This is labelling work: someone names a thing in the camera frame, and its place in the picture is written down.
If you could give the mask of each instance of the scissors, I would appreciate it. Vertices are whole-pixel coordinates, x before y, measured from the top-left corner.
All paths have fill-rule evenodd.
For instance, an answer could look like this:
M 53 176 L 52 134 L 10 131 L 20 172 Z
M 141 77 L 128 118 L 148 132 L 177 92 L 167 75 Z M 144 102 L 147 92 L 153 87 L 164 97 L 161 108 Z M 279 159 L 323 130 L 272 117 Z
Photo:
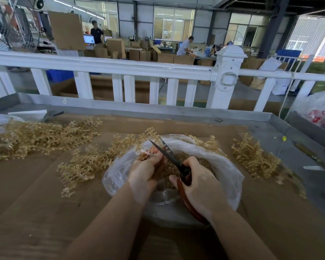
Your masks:
M 155 144 L 154 142 L 152 142 L 150 140 L 150 142 L 166 157 L 168 158 L 179 170 L 180 172 L 180 178 L 177 179 L 177 188 L 178 188 L 178 192 L 179 195 L 181 196 L 186 208 L 188 209 L 188 211 L 191 213 L 192 216 L 194 216 L 194 218 L 196 220 L 198 220 L 200 223 L 203 224 L 209 224 L 208 220 L 206 218 L 204 218 L 201 214 L 199 214 L 195 208 L 191 205 L 190 201 L 188 200 L 188 197 L 185 194 L 184 188 L 183 188 L 183 184 L 182 182 L 186 185 L 186 186 L 190 186 L 191 185 L 191 181 L 192 181 L 192 176 L 191 176 L 191 168 L 189 166 L 185 166 L 183 163 L 181 163 L 180 161 L 178 161 L 175 158 L 175 155 L 173 154 L 172 150 L 167 146 L 167 144 L 161 139 L 162 144 L 164 145 L 164 149 L 160 148 L 157 144 Z

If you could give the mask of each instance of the man in black shirt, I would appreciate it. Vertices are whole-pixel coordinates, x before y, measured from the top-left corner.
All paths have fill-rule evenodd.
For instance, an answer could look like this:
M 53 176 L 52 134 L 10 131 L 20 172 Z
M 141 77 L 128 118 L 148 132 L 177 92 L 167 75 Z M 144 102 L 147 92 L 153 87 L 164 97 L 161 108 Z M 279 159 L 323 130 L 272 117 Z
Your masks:
M 101 35 L 104 35 L 104 32 L 100 28 L 97 27 L 96 21 L 92 21 L 91 24 L 94 26 L 94 28 L 92 28 L 90 30 L 90 34 L 94 37 L 95 43 L 96 44 L 102 43 Z

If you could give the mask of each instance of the computer monitor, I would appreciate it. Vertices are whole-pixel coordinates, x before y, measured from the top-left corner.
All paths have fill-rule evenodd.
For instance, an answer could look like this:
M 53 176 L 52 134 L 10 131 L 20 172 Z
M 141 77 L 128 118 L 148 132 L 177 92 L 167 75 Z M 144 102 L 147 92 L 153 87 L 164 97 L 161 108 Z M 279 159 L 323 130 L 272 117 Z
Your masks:
M 83 35 L 83 38 L 84 38 L 84 43 L 86 43 L 86 44 L 95 44 L 95 41 L 94 41 L 94 37 L 93 36 L 84 34 Z

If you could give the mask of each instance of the red scissor handle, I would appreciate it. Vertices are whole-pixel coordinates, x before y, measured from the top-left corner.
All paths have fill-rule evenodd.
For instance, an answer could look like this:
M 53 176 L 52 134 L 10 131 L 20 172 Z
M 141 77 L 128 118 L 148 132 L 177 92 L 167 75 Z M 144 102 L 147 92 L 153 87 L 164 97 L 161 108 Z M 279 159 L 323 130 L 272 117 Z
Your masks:
M 200 223 L 206 225 L 209 224 L 208 220 L 204 218 L 201 214 L 199 214 L 198 211 L 196 211 L 195 208 L 191 205 L 190 201 L 188 200 L 188 197 L 185 194 L 181 178 L 177 179 L 177 187 L 178 187 L 179 195 L 181 196 L 186 208 L 191 213 L 191 215 L 194 216 L 194 218 L 198 220 Z

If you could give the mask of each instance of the clear plastic bag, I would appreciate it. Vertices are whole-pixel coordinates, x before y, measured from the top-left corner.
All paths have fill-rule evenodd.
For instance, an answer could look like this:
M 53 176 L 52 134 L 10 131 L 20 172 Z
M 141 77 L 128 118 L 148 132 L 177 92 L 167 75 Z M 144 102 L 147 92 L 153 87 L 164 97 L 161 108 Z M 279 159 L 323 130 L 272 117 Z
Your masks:
M 325 91 L 305 98 L 297 98 L 293 109 L 318 126 L 325 127 Z
M 190 156 L 206 159 L 212 167 L 217 180 L 221 183 L 229 205 L 236 210 L 241 199 L 242 181 L 244 176 L 226 157 L 195 145 L 195 141 L 185 135 L 165 135 L 161 137 L 174 154 L 186 153 Z M 147 151 L 152 143 L 147 140 L 142 150 Z M 116 158 L 107 169 L 102 183 L 106 191 L 114 196 L 127 181 L 130 168 L 139 153 L 136 147 L 131 148 L 122 157 Z M 186 209 L 180 199 L 178 190 L 167 189 L 162 181 L 152 193 L 146 206 L 144 217 L 168 227 L 202 226 Z

